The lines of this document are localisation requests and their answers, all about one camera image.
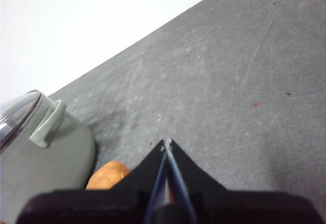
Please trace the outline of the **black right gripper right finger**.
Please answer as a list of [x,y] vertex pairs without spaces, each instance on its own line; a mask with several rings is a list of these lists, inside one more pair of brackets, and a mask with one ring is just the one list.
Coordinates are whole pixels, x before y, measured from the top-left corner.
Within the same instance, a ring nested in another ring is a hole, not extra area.
[[277,191],[230,190],[202,170],[173,140],[168,143],[181,197],[197,223],[323,223],[306,198]]

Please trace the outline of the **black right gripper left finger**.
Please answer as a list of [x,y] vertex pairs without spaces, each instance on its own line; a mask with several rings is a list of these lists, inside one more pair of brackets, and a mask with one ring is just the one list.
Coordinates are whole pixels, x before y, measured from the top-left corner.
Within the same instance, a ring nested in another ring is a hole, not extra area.
[[108,190],[55,190],[30,198],[17,223],[141,223],[161,161],[164,141]]

